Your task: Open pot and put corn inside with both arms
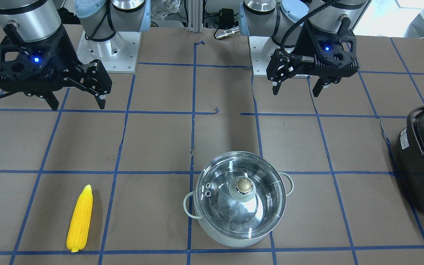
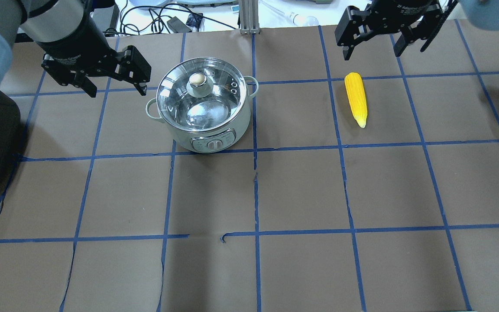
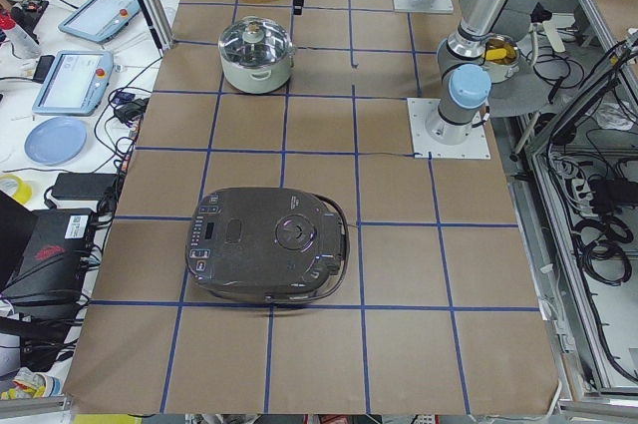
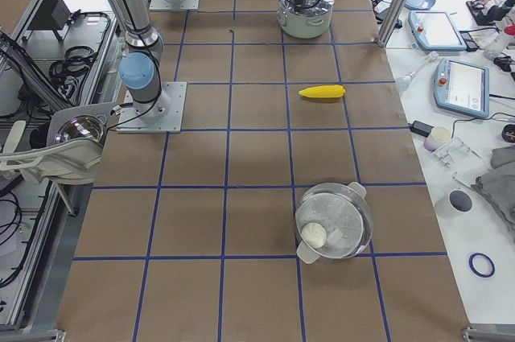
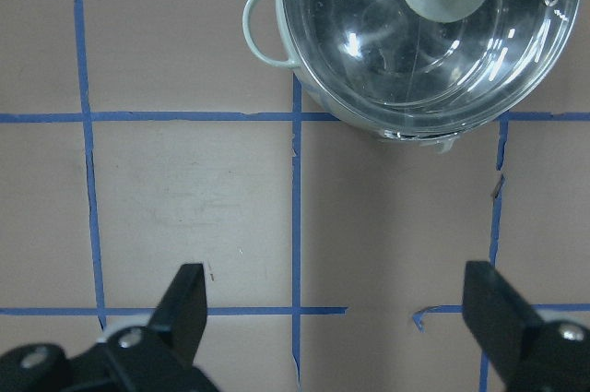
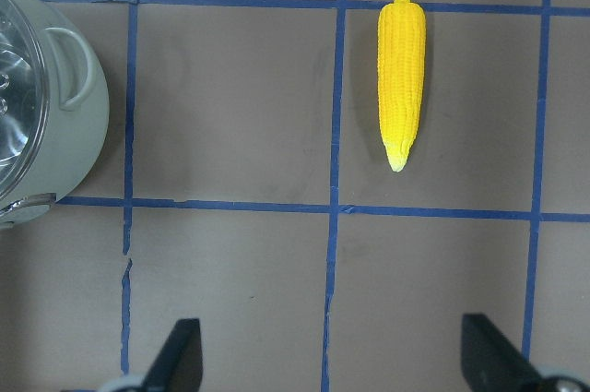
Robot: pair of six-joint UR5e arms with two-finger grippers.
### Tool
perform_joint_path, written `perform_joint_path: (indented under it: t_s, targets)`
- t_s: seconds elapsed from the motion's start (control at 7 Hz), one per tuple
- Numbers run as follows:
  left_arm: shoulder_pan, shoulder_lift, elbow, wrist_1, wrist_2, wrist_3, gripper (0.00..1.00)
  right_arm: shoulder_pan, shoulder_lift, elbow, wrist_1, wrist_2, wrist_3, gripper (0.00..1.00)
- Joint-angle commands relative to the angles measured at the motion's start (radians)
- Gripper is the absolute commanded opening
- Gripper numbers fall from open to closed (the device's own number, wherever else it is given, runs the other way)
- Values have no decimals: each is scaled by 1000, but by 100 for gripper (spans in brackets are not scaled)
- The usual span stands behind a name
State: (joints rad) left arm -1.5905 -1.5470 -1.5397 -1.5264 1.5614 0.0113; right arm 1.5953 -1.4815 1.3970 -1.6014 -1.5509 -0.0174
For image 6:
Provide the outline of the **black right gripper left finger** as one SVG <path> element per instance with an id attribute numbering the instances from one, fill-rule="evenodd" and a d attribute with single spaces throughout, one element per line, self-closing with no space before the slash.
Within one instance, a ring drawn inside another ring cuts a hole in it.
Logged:
<path id="1" fill-rule="evenodd" d="M 200 320 L 178 320 L 147 371 L 141 391 L 198 391 L 204 375 Z"/>

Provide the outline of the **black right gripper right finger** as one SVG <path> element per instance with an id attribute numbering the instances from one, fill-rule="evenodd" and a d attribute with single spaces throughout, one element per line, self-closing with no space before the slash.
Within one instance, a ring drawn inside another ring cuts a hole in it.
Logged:
<path id="1" fill-rule="evenodd" d="M 461 373 L 471 391 L 542 391 L 536 368 L 484 314 L 461 321 Z"/>

